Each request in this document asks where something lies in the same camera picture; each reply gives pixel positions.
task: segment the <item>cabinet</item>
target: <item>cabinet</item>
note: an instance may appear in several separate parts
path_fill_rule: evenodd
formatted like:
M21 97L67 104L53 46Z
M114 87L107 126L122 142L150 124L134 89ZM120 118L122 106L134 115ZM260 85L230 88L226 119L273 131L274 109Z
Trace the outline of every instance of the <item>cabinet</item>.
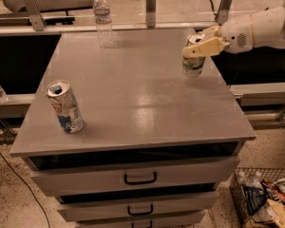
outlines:
M239 164L254 130L210 58L181 73L188 29L63 34L10 151L76 227L167 227L200 222ZM69 80L85 122L66 134L45 95Z

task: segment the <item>black handle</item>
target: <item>black handle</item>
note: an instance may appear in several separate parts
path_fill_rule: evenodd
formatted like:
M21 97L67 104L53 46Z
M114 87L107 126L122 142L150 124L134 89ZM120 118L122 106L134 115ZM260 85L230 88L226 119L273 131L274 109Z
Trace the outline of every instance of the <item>black handle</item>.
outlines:
M123 175L123 180L124 180L124 183L127 184L127 185L142 185L142 184L150 184L150 183L153 183L157 180L158 178L158 175L156 172L153 172L153 180L142 180L142 181L128 181L127 180L127 175L124 174Z
M152 228L152 226L153 226L153 223L152 223L152 220L150 220L150 226L145 227L145 228Z
M150 215L152 213L153 213L153 204L151 204L151 206L150 206L150 211L142 212L142 213L132 213L131 207L127 206L127 214L129 214L129 216L132 216L132 217L146 216L146 215Z

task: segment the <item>soda can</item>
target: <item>soda can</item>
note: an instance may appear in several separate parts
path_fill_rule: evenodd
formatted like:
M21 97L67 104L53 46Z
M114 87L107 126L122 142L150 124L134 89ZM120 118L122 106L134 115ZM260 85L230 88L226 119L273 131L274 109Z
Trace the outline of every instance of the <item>soda can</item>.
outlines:
M46 94L60 126L66 133L75 133L83 128L83 118L68 81L57 80L50 83L46 88Z
M190 35L187 39L186 46L196 44L200 40L200 35ZM188 77L197 77L201 75L205 57L187 58L182 55L182 72Z

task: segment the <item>drawer front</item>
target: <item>drawer front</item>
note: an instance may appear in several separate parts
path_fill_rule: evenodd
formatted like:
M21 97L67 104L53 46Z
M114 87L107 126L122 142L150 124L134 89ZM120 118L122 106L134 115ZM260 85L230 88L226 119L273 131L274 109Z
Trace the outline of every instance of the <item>drawer front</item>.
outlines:
M226 181L238 166L239 158L183 160L176 164L108 171L81 167L39 171L31 177L47 196L137 190Z
M148 215L210 209L219 198L218 191L174 196L114 200L114 205L76 203L60 205L58 212L66 221L139 218Z
M106 224L92 224L88 221L77 222L76 228L161 228L177 225L190 225L199 223L203 218L203 211L196 211L191 214L185 213L174 217L149 218L134 221L114 222Z

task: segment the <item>cabinet top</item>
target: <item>cabinet top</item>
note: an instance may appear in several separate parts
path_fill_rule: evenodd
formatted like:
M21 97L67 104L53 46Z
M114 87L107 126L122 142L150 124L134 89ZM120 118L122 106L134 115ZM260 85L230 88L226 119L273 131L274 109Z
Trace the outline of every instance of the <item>cabinet top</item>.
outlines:
M63 34L10 151L12 156L222 143L255 137L211 58L198 78L181 72L190 29L114 31L114 48L96 32ZM68 80L85 126L67 134L45 93Z

